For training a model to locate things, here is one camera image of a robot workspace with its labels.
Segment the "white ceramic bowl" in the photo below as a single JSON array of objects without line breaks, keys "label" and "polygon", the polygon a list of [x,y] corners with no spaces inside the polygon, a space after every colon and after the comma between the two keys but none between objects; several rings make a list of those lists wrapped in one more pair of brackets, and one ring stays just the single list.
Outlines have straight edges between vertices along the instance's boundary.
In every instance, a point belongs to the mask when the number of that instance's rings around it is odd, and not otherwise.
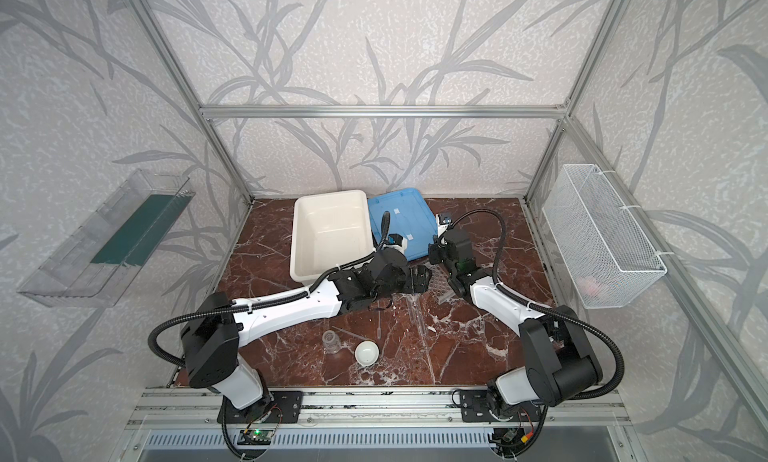
[{"label": "white ceramic bowl", "polygon": [[378,345],[369,340],[360,342],[354,351],[355,360],[361,367],[372,366],[378,361],[379,355]]}]

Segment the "blue plastic lid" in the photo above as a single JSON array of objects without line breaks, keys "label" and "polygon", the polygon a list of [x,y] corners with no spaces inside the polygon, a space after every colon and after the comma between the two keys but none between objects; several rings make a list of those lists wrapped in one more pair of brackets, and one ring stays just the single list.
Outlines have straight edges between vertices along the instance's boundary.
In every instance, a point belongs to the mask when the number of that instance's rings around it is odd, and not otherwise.
[{"label": "blue plastic lid", "polygon": [[391,234],[407,241],[405,256],[414,261],[428,256],[428,246],[437,235],[435,214],[422,194],[414,188],[383,194],[368,200],[369,220],[376,242],[381,238],[381,219],[390,213]]}]

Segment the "green circuit board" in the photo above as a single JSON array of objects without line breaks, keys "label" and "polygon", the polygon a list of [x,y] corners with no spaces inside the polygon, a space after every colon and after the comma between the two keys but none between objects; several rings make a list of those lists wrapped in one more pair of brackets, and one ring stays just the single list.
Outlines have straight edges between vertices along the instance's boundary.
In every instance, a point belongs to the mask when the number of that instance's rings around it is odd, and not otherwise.
[{"label": "green circuit board", "polygon": [[237,444],[240,446],[268,446],[272,443],[274,430],[247,429],[239,434]]}]

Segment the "small clear beaker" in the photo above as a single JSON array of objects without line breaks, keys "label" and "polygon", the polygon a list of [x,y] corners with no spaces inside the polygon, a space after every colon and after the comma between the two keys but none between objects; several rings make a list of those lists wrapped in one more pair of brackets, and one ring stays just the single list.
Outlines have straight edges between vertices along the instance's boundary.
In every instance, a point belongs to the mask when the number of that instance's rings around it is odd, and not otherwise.
[{"label": "small clear beaker", "polygon": [[322,334],[322,344],[324,352],[328,355],[337,354],[343,348],[339,335],[333,330],[327,330]]}]

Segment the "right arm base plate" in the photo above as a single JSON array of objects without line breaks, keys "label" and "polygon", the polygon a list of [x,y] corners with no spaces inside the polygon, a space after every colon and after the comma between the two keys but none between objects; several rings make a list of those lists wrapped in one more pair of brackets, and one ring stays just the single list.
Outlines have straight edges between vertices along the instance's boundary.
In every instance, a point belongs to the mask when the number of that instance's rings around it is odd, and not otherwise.
[{"label": "right arm base plate", "polygon": [[499,419],[491,413],[489,391],[459,389],[456,405],[461,412],[464,423],[492,423]]}]

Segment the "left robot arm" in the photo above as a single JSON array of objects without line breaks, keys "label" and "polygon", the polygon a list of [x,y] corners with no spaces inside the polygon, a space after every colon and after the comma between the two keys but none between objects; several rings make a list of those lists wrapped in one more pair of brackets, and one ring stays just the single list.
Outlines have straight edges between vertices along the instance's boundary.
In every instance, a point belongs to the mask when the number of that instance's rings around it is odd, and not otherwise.
[{"label": "left robot arm", "polygon": [[366,310],[396,294],[422,294],[432,271],[411,266],[405,255],[384,247],[323,272],[310,286],[250,299],[208,296],[197,311],[160,323],[148,335],[151,352],[186,370],[193,388],[221,394],[236,410],[269,402],[258,371],[239,350],[294,325]]}]

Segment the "clear test tube rack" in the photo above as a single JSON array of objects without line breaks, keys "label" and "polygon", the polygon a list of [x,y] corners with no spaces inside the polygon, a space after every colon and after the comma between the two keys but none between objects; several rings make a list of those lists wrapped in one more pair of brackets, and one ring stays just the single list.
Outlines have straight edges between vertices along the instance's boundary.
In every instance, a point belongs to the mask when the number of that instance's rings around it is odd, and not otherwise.
[{"label": "clear test tube rack", "polygon": [[455,291],[448,283],[448,274],[443,266],[428,264],[427,267],[432,271],[432,277],[429,283],[429,293],[435,298],[438,304],[454,303],[459,300]]}]

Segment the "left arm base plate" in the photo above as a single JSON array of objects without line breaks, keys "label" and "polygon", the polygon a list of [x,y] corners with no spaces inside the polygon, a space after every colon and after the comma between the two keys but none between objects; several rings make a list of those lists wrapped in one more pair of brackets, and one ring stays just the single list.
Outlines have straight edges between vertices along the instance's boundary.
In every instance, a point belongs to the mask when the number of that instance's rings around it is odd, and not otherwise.
[{"label": "left arm base plate", "polygon": [[245,409],[236,409],[224,397],[216,421],[219,424],[295,424],[298,422],[302,401],[302,391],[276,390]]}]

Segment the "clear plastic pipette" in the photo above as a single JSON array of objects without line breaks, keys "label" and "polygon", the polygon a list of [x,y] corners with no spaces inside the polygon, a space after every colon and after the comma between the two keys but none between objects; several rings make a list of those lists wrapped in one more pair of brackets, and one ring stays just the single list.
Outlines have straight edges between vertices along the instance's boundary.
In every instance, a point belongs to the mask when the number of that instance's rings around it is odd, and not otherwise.
[{"label": "clear plastic pipette", "polygon": [[362,335],[359,335],[359,334],[353,333],[353,332],[351,332],[351,331],[348,331],[348,330],[342,329],[341,327],[337,327],[337,326],[331,325],[331,328],[332,328],[333,330],[335,330],[335,331],[341,332],[341,333],[343,333],[343,334],[346,334],[346,335],[348,335],[348,336],[354,337],[354,338],[356,338],[356,339],[359,339],[359,340],[362,340],[362,341],[367,341],[367,340],[370,340],[370,339],[368,339],[368,338],[367,338],[367,337],[365,337],[365,336],[362,336]]}]

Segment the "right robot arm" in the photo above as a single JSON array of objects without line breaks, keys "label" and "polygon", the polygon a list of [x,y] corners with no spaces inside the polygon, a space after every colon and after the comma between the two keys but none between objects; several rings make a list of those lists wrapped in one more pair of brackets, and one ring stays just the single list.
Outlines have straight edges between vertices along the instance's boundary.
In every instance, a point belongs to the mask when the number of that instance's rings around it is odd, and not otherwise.
[{"label": "right robot arm", "polygon": [[554,407],[566,400],[601,397],[618,387],[625,361],[618,345],[566,306],[539,304],[504,285],[498,271],[476,263],[468,233],[445,226],[428,249],[442,265],[454,292],[511,328],[519,337],[524,365],[491,380],[486,399],[494,416],[539,402]]}]

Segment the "right circuit board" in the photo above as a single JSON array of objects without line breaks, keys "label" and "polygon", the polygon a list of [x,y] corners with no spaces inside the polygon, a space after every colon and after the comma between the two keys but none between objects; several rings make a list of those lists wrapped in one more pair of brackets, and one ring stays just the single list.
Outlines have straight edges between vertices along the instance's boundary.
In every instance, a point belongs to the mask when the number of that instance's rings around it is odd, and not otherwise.
[{"label": "right circuit board", "polygon": [[535,435],[532,430],[522,428],[501,428],[495,429],[491,442],[502,448],[512,449],[518,446],[525,446]]}]

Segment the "white plastic bin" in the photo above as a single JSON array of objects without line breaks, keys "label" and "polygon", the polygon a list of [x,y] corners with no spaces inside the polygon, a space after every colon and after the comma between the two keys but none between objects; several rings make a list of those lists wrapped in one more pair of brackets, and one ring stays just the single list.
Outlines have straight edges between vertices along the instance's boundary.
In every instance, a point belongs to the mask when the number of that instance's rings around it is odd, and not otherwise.
[{"label": "white plastic bin", "polygon": [[374,250],[368,199],[361,190],[303,196],[296,200],[290,276],[312,284],[325,270]]}]

